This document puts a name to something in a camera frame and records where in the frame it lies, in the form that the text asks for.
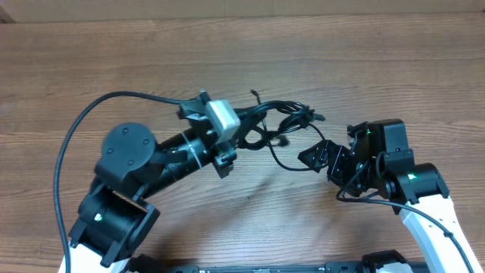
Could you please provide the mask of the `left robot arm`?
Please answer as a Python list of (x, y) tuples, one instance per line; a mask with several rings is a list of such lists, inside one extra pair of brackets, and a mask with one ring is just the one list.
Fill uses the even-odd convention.
[[(91, 110), (116, 97), (133, 97), (178, 106), (189, 129), (160, 143), (140, 123), (113, 128), (102, 142), (100, 159), (78, 218), (67, 231), (60, 204), (60, 174), (67, 146)], [(144, 241), (160, 212), (147, 198), (188, 175), (213, 165), (226, 177), (236, 160), (236, 144), (251, 129), (252, 108), (233, 108), (225, 99), (200, 92), (193, 99), (169, 99), (133, 91), (105, 94), (89, 104), (71, 125), (55, 166), (53, 191), (62, 236), (61, 272), (120, 272)]]

